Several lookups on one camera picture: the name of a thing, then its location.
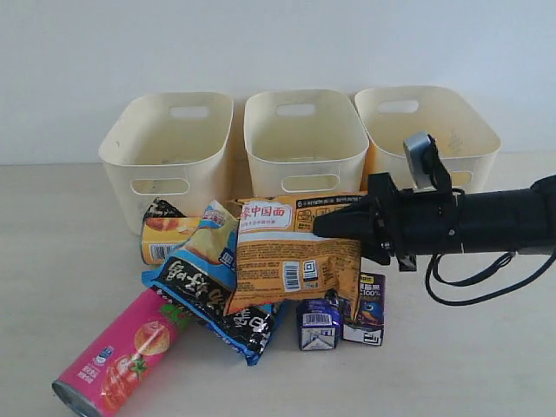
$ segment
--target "chip bag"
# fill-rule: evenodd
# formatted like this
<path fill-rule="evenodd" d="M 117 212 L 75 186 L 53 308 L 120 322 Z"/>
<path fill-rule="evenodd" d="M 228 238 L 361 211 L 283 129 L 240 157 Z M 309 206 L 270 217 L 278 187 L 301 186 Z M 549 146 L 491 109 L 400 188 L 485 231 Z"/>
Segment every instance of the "chip bag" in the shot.
<path fill-rule="evenodd" d="M 358 202 L 366 193 L 281 195 L 242 205 L 236 250 L 237 287 L 225 314 L 285 300 L 323 298 L 335 289 L 355 301 L 361 245 L 312 233 L 316 216 Z"/>
<path fill-rule="evenodd" d="M 198 229 L 169 253 L 142 282 L 159 295 L 191 310 L 248 365 L 255 365 L 283 315 L 280 303 L 224 315 L 234 292 L 238 221 L 218 202 L 204 211 Z"/>

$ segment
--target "table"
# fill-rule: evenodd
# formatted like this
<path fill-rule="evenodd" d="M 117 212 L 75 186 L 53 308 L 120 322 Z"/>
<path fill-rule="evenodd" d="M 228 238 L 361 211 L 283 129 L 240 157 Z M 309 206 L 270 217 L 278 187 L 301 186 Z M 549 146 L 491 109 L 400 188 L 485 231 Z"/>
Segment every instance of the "table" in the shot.
<path fill-rule="evenodd" d="M 500 154 L 486 188 L 528 187 L 555 167 L 555 152 Z M 238 172 L 245 191 L 245 163 Z M 0 167 L 0 178 L 1 415 L 69 417 L 50 383 L 143 291 L 138 237 L 99 164 Z M 463 278 L 495 256 L 448 256 L 441 269 Z M 442 294 L 484 294 L 543 259 L 518 257 L 478 288 Z M 513 295 L 449 308 L 428 298 L 426 262 L 388 271 L 382 347 L 300 352 L 290 311 L 247 367 L 190 327 L 119 415 L 555 415 L 556 268 Z"/>

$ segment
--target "orange snack bag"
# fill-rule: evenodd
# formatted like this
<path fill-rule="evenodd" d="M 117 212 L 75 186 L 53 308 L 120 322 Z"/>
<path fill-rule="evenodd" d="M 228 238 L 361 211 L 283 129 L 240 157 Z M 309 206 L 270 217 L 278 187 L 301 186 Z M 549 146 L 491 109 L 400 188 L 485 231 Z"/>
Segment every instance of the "orange snack bag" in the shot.
<path fill-rule="evenodd" d="M 226 314 L 285 300 L 322 298 L 330 289 L 355 301 L 361 246 L 312 233 L 316 216 L 359 201 L 366 193 L 281 195 L 238 200 L 237 287 Z"/>

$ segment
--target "qr code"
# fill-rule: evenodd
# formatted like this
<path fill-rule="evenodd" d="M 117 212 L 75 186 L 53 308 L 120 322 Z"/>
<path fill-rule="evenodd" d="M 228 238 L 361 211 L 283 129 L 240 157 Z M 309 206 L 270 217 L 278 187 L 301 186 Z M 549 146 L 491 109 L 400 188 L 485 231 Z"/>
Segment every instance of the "qr code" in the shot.
<path fill-rule="evenodd" d="M 319 273 L 316 270 L 316 261 L 303 262 L 303 280 L 316 281 L 319 278 Z"/>

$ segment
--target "snack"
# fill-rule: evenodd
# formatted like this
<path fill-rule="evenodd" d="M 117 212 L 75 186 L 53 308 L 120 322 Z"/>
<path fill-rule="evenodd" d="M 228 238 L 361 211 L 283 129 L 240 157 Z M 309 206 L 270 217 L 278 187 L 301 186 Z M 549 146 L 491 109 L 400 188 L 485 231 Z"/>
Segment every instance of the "snack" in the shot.
<path fill-rule="evenodd" d="M 316 216 L 359 201 L 359 194 L 282 195 L 238 200 L 237 288 L 226 314 L 285 300 L 317 299 L 329 289 L 354 301 L 361 246 L 312 233 Z"/>
<path fill-rule="evenodd" d="M 111 417 L 190 322 L 185 308 L 147 289 L 57 380 L 55 394 L 76 414 Z"/>
<path fill-rule="evenodd" d="M 170 203 L 156 198 L 143 217 L 141 257 L 147 265 L 160 265 L 170 250 L 184 243 L 199 225 L 199 217 L 185 217 Z"/>
<path fill-rule="evenodd" d="M 224 315 L 236 284 L 237 225 L 220 203 L 212 202 L 191 237 L 175 247 L 161 267 L 144 272 L 142 281 L 190 309 L 243 354 L 248 365 L 255 365 L 280 324 L 283 306 L 268 304 Z"/>
<path fill-rule="evenodd" d="M 341 312 L 335 296 L 303 300 L 296 313 L 300 350 L 336 348 L 341 335 Z"/>
<path fill-rule="evenodd" d="M 384 291 L 386 277 L 381 274 L 361 272 L 359 297 L 353 303 L 344 302 L 344 325 L 342 339 L 380 346 L 384 337 Z"/>

